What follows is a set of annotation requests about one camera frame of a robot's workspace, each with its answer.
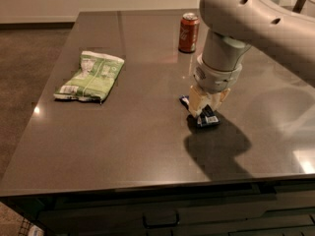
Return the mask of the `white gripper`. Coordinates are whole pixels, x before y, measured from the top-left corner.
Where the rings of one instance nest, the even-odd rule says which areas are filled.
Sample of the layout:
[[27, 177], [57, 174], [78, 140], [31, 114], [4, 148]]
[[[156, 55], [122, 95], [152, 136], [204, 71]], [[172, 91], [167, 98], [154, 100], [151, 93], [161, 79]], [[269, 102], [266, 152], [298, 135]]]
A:
[[198, 117], [202, 110], [211, 102], [209, 93], [214, 93], [212, 109], [214, 111], [218, 110], [229, 95], [229, 88], [236, 83], [241, 70], [241, 64], [238, 64], [230, 71], [215, 70], [203, 61], [202, 56], [199, 56], [197, 58], [197, 67], [193, 74], [198, 87], [190, 87], [189, 112], [194, 117]]

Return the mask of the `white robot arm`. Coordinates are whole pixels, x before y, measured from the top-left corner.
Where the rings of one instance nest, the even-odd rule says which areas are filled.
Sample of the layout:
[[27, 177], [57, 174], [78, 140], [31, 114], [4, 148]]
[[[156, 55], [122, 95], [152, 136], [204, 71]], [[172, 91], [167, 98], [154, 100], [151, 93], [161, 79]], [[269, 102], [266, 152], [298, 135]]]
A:
[[209, 27], [190, 88], [189, 112], [217, 110], [235, 84], [252, 46], [309, 85], [315, 82], [315, 20], [280, 7], [274, 0], [200, 0]]

